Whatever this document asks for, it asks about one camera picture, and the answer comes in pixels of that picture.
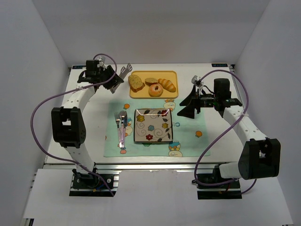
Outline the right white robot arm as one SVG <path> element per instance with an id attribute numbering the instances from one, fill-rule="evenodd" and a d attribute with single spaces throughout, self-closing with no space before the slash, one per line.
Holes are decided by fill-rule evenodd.
<path id="1" fill-rule="evenodd" d="M 201 108 L 213 107 L 221 117 L 233 125 L 243 150 L 237 162 L 215 167 L 213 182 L 226 179 L 259 179 L 276 177 L 279 174 L 281 144 L 276 138 L 268 138 L 244 112 L 241 102 L 232 98 L 230 81 L 226 78 L 214 80 L 214 91 L 207 94 L 204 84 L 197 76 L 192 79 L 193 89 L 180 103 L 183 109 L 178 116 L 193 119 Z"/>

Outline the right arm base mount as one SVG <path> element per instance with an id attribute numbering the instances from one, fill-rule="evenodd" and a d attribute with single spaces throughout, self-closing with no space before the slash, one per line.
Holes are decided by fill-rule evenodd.
<path id="1" fill-rule="evenodd" d="M 216 184 L 230 180 L 224 179 L 220 175 L 218 168 L 213 169 L 211 173 L 198 173 L 197 179 L 203 184 Z M 234 200 L 242 199 L 239 181 L 233 181 L 223 185 L 204 186 L 197 183 L 196 179 L 191 181 L 197 186 L 197 195 L 199 200 Z"/>

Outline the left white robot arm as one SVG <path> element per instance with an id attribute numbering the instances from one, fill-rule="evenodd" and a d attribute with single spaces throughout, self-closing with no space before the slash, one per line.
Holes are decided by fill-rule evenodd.
<path id="1" fill-rule="evenodd" d="M 69 153 L 78 173 L 86 174 L 95 168 L 85 146 L 87 132 L 82 112 L 99 89 L 99 83 L 111 89 L 123 82 L 112 66 L 100 60 L 87 60 L 86 69 L 77 80 L 77 90 L 61 107 L 51 111 L 53 139 Z"/>

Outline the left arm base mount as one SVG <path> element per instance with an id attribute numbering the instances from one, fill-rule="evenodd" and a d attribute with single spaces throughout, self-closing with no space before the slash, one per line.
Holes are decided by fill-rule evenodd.
<path id="1" fill-rule="evenodd" d="M 109 189 L 99 177 L 90 173 L 83 174 L 73 169 L 70 197 L 112 197 L 111 192 L 115 195 L 118 186 L 117 174 L 111 170 L 97 170 L 96 168 L 93 172 L 104 179 Z"/>

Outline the herb bread slice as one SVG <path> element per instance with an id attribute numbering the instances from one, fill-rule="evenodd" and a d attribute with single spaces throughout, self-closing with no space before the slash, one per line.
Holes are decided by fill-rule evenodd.
<path id="1" fill-rule="evenodd" d="M 138 92 L 142 90 L 145 86 L 142 79 L 134 74 L 129 75 L 128 77 L 128 83 L 133 92 Z"/>

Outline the metal food tongs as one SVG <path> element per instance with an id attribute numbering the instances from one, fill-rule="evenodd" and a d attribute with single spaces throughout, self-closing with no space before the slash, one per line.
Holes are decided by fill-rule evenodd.
<path id="1" fill-rule="evenodd" d="M 127 66 L 123 66 L 120 70 L 120 74 L 119 74 L 119 77 L 124 80 L 125 77 L 132 71 L 132 66 L 130 63 L 127 64 Z M 114 94 L 117 90 L 117 88 L 120 86 L 120 84 L 114 86 L 113 88 L 110 89 L 111 93 Z"/>

